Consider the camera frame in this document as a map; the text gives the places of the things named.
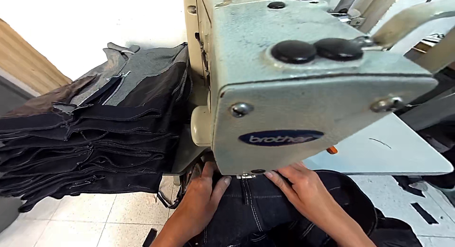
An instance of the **dark denim fabric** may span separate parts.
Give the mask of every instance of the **dark denim fabric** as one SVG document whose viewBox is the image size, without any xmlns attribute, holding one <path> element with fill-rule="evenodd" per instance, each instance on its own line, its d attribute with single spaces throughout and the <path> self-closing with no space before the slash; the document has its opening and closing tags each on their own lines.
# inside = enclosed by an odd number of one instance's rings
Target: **dark denim fabric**
<svg viewBox="0 0 455 247">
<path fill-rule="evenodd" d="M 19 209 L 26 212 L 47 196 L 158 192 L 189 119 L 187 47 L 145 50 L 125 61 L 92 70 L 103 76 L 110 73 L 100 70 L 118 68 L 109 79 L 81 78 L 86 86 L 57 92 L 45 114 L 0 118 L 0 196 L 26 200 Z"/>
<path fill-rule="evenodd" d="M 376 226 L 374 206 L 344 174 L 316 171 L 323 184 L 363 230 Z M 245 239 L 263 237 L 277 246 L 330 246 L 333 241 L 303 217 L 286 196 L 265 176 L 232 179 L 213 219 L 204 231 L 190 240 L 191 246 L 243 246 Z"/>
</svg>

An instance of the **finger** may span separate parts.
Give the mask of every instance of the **finger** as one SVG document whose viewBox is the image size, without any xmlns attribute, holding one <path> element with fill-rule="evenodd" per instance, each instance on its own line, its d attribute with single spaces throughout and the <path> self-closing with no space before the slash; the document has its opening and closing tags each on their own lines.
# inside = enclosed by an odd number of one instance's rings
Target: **finger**
<svg viewBox="0 0 455 247">
<path fill-rule="evenodd" d="M 230 183 L 231 183 L 230 176 L 224 176 L 220 180 L 218 180 L 217 184 L 213 188 L 212 196 L 210 197 L 210 201 L 213 203 L 215 207 L 218 207 L 221 197 L 223 197 L 224 192 L 226 191 Z"/>
<path fill-rule="evenodd" d="M 286 197 L 293 202 L 295 198 L 297 197 L 297 193 L 294 191 L 294 189 L 289 186 L 289 184 L 276 172 L 274 171 L 268 171 L 265 172 L 264 175 L 271 180 L 277 187 L 283 191 L 283 193 L 286 195 Z"/>
<path fill-rule="evenodd" d="M 298 170 L 298 171 L 301 171 L 303 173 L 307 173 L 309 171 L 308 168 L 306 168 L 306 166 L 304 165 L 303 162 L 298 162 L 298 163 L 293 163 L 290 165 L 292 168 Z"/>
<path fill-rule="evenodd" d="M 212 178 L 215 167 L 216 167 L 215 162 L 206 162 L 204 165 L 204 169 L 202 170 L 201 177 Z"/>
<path fill-rule="evenodd" d="M 192 180 L 196 179 L 196 178 L 199 178 L 202 174 L 202 168 L 201 168 L 201 164 L 200 163 L 197 163 L 195 166 L 194 166 L 194 169 L 193 169 L 193 172 L 191 173 L 191 176 L 190 176 L 190 181 L 191 182 Z"/>
<path fill-rule="evenodd" d="M 281 169 L 278 169 L 278 172 L 281 173 L 281 175 L 286 177 L 293 184 L 297 184 L 297 182 L 301 180 L 302 177 L 304 176 L 301 171 L 298 171 L 292 166 L 286 166 Z"/>
</svg>

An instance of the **brown fabric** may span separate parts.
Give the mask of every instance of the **brown fabric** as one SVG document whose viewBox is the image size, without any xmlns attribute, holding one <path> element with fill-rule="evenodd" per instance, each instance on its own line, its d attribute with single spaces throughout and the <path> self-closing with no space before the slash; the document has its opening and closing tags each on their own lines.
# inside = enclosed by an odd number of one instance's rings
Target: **brown fabric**
<svg viewBox="0 0 455 247">
<path fill-rule="evenodd" d="M 76 96 L 79 91 L 95 79 L 96 76 L 87 76 L 78 79 L 70 84 L 59 87 L 49 93 L 43 94 L 36 98 L 28 100 L 23 106 L 6 113 L 0 118 L 18 117 L 18 116 L 33 116 L 52 112 L 54 107 L 53 102 L 69 102 Z"/>
</svg>

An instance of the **white table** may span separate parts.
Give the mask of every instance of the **white table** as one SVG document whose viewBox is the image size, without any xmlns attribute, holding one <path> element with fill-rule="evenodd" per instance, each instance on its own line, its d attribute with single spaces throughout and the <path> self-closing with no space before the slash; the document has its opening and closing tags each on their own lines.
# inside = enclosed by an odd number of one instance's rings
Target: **white table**
<svg viewBox="0 0 455 247">
<path fill-rule="evenodd" d="M 385 116 L 335 145 L 338 154 L 322 151 L 304 160 L 312 170 L 349 175 L 438 175 L 452 164 L 395 114 Z"/>
</svg>

